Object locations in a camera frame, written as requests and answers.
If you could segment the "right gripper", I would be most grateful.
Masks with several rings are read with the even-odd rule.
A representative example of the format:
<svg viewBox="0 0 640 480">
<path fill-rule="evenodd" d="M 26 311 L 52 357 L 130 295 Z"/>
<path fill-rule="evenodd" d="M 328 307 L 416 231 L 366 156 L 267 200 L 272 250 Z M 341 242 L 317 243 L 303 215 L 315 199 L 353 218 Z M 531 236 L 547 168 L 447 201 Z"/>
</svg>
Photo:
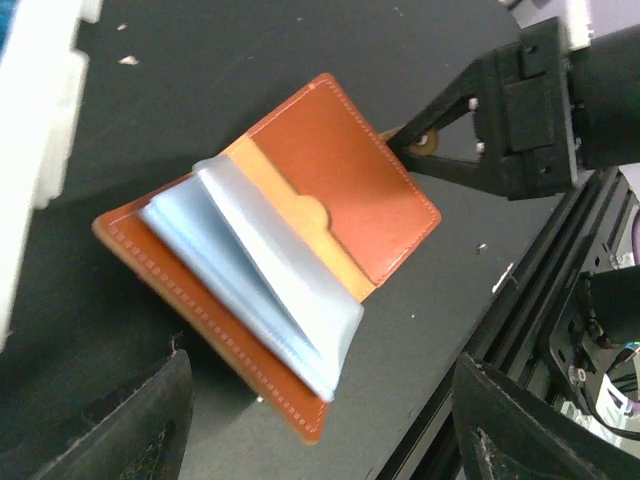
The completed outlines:
<svg viewBox="0 0 640 480">
<path fill-rule="evenodd" d="M 511 200 L 555 195 L 577 181 L 568 34 L 552 18 L 474 60 L 387 142 L 412 172 Z M 484 151 L 475 162 L 409 146 L 471 113 Z"/>
</svg>

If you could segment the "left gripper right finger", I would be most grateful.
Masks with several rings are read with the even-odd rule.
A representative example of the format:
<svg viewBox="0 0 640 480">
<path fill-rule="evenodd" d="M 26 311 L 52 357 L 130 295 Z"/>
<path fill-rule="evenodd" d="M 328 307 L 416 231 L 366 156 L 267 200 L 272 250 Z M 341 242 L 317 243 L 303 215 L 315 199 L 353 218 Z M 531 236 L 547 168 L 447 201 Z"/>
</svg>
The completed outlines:
<svg viewBox="0 0 640 480">
<path fill-rule="evenodd" d="M 452 414 L 468 479 L 639 477 L 638 458 L 467 354 L 456 361 Z"/>
</svg>

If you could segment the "brown leather card holder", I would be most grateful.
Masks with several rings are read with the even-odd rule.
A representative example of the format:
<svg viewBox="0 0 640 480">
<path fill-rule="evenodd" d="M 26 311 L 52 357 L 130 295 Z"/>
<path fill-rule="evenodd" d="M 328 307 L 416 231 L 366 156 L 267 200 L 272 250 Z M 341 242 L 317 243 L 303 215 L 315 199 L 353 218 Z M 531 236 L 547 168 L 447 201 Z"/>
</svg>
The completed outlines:
<svg viewBox="0 0 640 480">
<path fill-rule="evenodd" d="M 314 444 L 364 300 L 440 219 L 325 73 L 92 229 Z"/>
</svg>

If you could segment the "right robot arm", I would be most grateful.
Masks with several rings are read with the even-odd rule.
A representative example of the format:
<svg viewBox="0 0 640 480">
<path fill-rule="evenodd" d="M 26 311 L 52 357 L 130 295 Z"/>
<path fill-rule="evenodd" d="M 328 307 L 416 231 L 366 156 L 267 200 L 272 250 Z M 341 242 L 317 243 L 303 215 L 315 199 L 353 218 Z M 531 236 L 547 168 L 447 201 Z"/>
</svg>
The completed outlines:
<svg viewBox="0 0 640 480">
<path fill-rule="evenodd" d="M 639 160 L 639 28 L 570 44 L 559 17 L 475 59 L 387 142 L 410 171 L 509 200 Z"/>
</svg>

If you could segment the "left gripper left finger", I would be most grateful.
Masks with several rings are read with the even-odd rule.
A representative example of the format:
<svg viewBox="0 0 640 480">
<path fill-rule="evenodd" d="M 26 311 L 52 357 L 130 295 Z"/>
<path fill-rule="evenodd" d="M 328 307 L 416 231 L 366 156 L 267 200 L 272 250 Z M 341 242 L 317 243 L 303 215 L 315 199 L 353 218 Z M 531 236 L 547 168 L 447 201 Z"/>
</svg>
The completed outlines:
<svg viewBox="0 0 640 480">
<path fill-rule="evenodd" d="M 3 479 L 176 479 L 193 415 L 177 350 L 57 426 L 1 453 Z"/>
</svg>

